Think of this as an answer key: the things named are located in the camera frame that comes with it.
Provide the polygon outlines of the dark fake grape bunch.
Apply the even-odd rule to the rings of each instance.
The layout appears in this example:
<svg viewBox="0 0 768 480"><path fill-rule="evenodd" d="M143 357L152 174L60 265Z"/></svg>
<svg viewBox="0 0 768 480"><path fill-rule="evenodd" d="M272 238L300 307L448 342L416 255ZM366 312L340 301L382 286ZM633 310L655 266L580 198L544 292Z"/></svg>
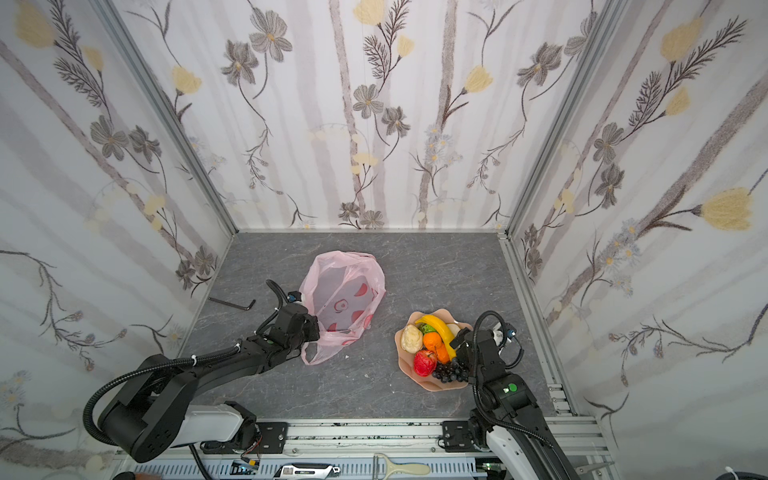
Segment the dark fake grape bunch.
<svg viewBox="0 0 768 480"><path fill-rule="evenodd" d="M469 369L456 359L447 363L438 363L432 372L432 377L443 384L466 383L469 376Z"/></svg>

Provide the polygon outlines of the yellow fake banana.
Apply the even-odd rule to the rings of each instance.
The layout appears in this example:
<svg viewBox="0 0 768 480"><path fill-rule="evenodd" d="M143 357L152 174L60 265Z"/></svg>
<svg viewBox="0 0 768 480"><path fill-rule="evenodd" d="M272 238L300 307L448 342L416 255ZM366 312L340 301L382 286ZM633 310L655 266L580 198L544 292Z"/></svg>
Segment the yellow fake banana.
<svg viewBox="0 0 768 480"><path fill-rule="evenodd" d="M451 342L455 339L455 335L443 320L435 315L424 315L416 321L416 324L424 324L433 328L435 332L441 337L449 358L453 360L456 357L456 352L451 346Z"/></svg>

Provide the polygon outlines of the small orange fake fruit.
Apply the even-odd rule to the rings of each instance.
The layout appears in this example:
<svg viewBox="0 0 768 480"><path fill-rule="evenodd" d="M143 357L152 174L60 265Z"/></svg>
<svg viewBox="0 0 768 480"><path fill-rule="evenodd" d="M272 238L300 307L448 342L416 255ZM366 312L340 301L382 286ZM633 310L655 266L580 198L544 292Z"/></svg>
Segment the small orange fake fruit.
<svg viewBox="0 0 768 480"><path fill-rule="evenodd" d="M428 332L422 335L423 347L437 353L443 346L442 337L437 332Z"/></svg>

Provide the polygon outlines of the red fake strawberry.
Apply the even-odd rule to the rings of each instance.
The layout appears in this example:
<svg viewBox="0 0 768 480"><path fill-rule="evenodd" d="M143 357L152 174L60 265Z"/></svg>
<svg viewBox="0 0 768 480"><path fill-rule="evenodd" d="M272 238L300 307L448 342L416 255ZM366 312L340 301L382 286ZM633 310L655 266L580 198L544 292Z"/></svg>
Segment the red fake strawberry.
<svg viewBox="0 0 768 480"><path fill-rule="evenodd" d="M429 377L435 371L437 364L436 353L422 349L414 355L413 371L419 377Z"/></svg>

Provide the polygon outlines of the pink plastic bag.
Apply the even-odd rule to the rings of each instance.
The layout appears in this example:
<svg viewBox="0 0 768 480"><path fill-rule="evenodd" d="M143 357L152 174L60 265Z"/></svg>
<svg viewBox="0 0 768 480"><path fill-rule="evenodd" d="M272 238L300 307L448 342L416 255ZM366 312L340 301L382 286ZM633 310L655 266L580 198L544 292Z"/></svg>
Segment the pink plastic bag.
<svg viewBox="0 0 768 480"><path fill-rule="evenodd" d="M384 272L368 253L331 251L315 257L300 286L302 303L318 320L320 338L302 347L319 365L359 340L386 294Z"/></svg>

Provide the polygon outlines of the pink scalloped plate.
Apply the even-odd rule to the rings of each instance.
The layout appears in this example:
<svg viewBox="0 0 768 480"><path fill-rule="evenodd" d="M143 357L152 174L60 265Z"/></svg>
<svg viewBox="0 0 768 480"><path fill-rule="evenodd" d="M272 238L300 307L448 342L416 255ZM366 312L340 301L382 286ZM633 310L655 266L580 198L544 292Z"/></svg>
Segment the pink scalloped plate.
<svg viewBox="0 0 768 480"><path fill-rule="evenodd" d="M464 329L464 328L467 328L469 330L472 329L472 326L469 323L456 320L454 316L447 309L444 309L444 308L438 309L432 312L432 315L436 316L437 318L442 320L446 325L448 325L449 329L454 334L457 334L461 329ZM414 361L415 355L410 352L407 352L402 348L401 340L407 326L414 324L422 316L424 316L423 312L417 311L412 313L406 325L395 333L394 342L397 349L398 367L400 368L400 370L404 375L408 376L411 380L416 382L419 386L421 386L422 388L430 392L442 392L442 391L460 390L460 389L466 388L469 385L467 381L456 380L456 381L443 383L441 380L433 377L432 374L429 374L428 376L421 376L421 375L418 375L414 370L413 361Z"/></svg>

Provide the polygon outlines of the cream fake garlic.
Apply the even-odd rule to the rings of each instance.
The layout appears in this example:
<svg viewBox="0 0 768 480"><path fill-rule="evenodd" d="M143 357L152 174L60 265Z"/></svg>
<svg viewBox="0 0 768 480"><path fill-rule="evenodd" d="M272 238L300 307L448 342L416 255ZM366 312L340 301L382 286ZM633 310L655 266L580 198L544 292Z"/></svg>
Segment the cream fake garlic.
<svg viewBox="0 0 768 480"><path fill-rule="evenodd" d="M406 353L417 354L424 348L423 333L414 324L408 324L402 331L400 347Z"/></svg>

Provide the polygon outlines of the orange fake tangerine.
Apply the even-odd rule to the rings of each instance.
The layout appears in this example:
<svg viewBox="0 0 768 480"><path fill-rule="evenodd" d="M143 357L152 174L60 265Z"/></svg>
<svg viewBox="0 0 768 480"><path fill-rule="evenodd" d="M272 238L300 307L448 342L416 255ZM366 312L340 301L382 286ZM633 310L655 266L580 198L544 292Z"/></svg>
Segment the orange fake tangerine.
<svg viewBox="0 0 768 480"><path fill-rule="evenodd" d="M437 347L435 353L440 364L448 364L451 362L450 354L444 345Z"/></svg>

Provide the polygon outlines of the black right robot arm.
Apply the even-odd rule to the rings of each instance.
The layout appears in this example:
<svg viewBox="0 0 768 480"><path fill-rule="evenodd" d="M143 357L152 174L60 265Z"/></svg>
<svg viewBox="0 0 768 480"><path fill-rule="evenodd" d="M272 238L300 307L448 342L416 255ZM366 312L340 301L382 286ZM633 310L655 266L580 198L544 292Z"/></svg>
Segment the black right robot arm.
<svg viewBox="0 0 768 480"><path fill-rule="evenodd" d="M576 479L534 393L520 375L507 369L493 333L463 328L451 346L469 368L473 443L501 460L514 479Z"/></svg>

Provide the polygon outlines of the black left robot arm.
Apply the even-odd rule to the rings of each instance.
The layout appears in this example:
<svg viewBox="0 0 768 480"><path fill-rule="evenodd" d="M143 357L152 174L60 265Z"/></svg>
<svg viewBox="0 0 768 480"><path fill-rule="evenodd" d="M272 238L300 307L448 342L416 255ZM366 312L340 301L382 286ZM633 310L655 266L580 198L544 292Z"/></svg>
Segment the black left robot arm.
<svg viewBox="0 0 768 480"><path fill-rule="evenodd" d="M121 448L139 463L182 445L198 395L272 370L304 344L320 339L320 324L299 303L277 309L263 330L234 346L201 356L153 355L132 372L100 387L83 407L82 423L95 440Z"/></svg>

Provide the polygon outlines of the dark hex key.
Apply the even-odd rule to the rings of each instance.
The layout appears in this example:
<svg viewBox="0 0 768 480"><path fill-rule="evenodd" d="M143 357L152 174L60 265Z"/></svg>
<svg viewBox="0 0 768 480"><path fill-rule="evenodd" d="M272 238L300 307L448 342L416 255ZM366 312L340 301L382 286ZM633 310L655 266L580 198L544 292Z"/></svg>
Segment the dark hex key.
<svg viewBox="0 0 768 480"><path fill-rule="evenodd" d="M255 306L255 304L256 304L256 300L255 299L251 300L247 304L238 304L238 303L234 303L234 302L231 302L231 301L227 301L227 300L223 300L223 299L218 299L218 298L214 298L214 297L208 297L207 301L215 303L215 304L218 304L218 305L223 305L223 306L226 306L226 307L229 307L229 308L232 308L232 309L236 309L236 310L239 310L239 311L246 311L246 312L251 310Z"/></svg>

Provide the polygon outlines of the silver black utility knife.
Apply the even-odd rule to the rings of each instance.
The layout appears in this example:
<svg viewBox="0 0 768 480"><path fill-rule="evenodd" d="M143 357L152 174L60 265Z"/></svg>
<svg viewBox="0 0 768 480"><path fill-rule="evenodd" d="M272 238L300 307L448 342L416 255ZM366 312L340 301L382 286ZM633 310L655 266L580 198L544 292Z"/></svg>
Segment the silver black utility knife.
<svg viewBox="0 0 768 480"><path fill-rule="evenodd" d="M340 474L341 469L332 464L291 463L280 466L273 478L281 480L330 479L337 478Z"/></svg>

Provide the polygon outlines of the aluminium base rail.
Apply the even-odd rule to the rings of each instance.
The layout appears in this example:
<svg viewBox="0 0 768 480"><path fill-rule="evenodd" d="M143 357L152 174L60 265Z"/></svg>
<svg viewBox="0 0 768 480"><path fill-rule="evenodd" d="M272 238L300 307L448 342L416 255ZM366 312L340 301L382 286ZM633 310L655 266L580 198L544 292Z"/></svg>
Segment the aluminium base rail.
<svg viewBox="0 0 768 480"><path fill-rule="evenodd" d="M591 417L545 417L577 479L622 479L596 421ZM422 419L298 419L287 423L282 453L253 454L255 466L234 454L202 454L204 466L214 479L272 479L287 464L330 464L339 468L329 479L372 479L374 454L385 454L393 464L418 463L430 468L428 479L486 478L493 465L502 465L509 479L533 479L533 460L524 460L523 440L494 427L488 447L473 446L468 427L448 437L449 420ZM188 448L169 449L158 458L139 464L117 454L106 469L107 479L133 472L148 479L204 479Z"/></svg>

